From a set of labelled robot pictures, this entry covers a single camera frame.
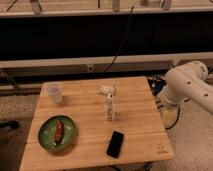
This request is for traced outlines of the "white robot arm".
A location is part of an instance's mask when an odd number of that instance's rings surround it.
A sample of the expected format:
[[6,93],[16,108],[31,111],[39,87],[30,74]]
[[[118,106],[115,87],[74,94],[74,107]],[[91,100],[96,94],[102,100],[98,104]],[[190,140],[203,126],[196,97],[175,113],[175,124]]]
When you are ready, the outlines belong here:
[[171,129],[180,116],[180,104],[188,98],[213,115],[213,86],[207,84],[207,66],[191,61],[176,66],[165,74],[166,85],[158,93],[159,109],[164,127]]

